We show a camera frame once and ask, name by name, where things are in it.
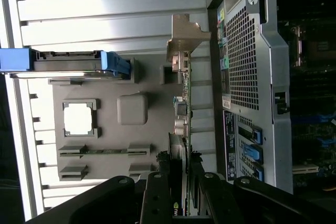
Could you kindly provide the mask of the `blue expansion slot latch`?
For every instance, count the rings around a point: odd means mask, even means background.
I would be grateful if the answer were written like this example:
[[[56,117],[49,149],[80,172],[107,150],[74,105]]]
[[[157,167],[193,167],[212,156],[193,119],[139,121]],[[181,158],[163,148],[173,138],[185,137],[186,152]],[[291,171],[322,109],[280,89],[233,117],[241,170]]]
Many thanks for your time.
[[[257,126],[254,126],[251,129],[252,129],[252,135],[253,135],[252,140],[257,144],[262,145],[263,144],[263,130]]]
[[[253,171],[254,171],[254,176],[259,180],[259,181],[264,181],[264,169],[261,166],[256,166],[254,165],[253,167]]]
[[[258,164],[264,163],[263,149],[257,144],[245,144],[243,147],[244,155],[253,159]]]

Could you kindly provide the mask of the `green RAM stick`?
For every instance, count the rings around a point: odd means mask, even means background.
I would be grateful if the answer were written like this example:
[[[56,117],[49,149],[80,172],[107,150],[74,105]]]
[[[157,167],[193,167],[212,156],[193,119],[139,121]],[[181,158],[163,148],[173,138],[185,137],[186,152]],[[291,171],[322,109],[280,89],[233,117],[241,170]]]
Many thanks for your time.
[[[127,149],[121,149],[121,150],[88,150],[88,151],[80,151],[80,152],[61,152],[60,156],[85,156],[85,155],[146,155],[147,151],[128,151]]]

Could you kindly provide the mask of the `white expansion slot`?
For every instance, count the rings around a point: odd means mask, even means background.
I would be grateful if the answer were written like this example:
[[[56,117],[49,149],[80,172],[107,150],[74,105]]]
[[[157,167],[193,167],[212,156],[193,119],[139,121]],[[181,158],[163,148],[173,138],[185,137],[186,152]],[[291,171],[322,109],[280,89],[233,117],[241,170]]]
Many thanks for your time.
[[[311,174],[317,173],[319,171],[319,166],[315,164],[307,164],[307,165],[295,165],[292,168],[292,173],[296,174]]]

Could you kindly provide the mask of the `dark motherboard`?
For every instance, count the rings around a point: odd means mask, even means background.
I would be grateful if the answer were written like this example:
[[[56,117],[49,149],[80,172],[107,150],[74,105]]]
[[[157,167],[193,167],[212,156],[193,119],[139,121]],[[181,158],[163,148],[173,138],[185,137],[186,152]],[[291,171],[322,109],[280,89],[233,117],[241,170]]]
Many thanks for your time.
[[[336,197],[336,68],[292,65],[292,28],[336,24],[336,0],[277,0],[277,20],[289,48],[292,163],[319,166],[293,174],[293,191]]]

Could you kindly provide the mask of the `silver CPU chip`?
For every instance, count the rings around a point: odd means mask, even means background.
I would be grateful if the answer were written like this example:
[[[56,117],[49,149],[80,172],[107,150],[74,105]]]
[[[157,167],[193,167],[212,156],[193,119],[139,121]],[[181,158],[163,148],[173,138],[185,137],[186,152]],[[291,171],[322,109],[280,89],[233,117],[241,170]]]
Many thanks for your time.
[[[92,130],[92,109],[86,103],[70,103],[64,108],[64,124],[70,135],[88,135]]]

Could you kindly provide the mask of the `grey open PC case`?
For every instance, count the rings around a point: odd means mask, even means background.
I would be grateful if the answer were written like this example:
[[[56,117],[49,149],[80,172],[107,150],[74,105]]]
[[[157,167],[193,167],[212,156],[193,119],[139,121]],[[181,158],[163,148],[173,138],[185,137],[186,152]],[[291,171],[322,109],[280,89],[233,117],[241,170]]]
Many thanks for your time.
[[[336,197],[293,191],[289,48],[278,32],[277,0],[212,0],[208,6],[217,170],[228,182],[264,169],[264,181],[336,213]],[[252,127],[262,129],[255,143]],[[244,155],[263,150],[264,163]]]

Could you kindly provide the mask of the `hard disk in blue caddy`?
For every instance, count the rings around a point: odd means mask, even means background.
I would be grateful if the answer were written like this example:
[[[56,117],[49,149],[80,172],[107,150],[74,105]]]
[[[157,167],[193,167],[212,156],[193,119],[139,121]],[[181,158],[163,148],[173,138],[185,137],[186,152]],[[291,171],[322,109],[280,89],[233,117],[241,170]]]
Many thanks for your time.
[[[10,78],[131,79],[131,62],[113,51],[55,52],[0,49],[0,73]]]

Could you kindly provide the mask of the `CPU socket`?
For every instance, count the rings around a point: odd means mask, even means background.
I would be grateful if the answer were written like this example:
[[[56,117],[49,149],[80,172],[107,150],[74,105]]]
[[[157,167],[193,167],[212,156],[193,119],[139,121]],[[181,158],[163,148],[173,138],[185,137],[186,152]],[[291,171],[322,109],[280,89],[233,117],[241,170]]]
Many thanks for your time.
[[[336,24],[292,28],[292,65],[302,68],[336,68]]]

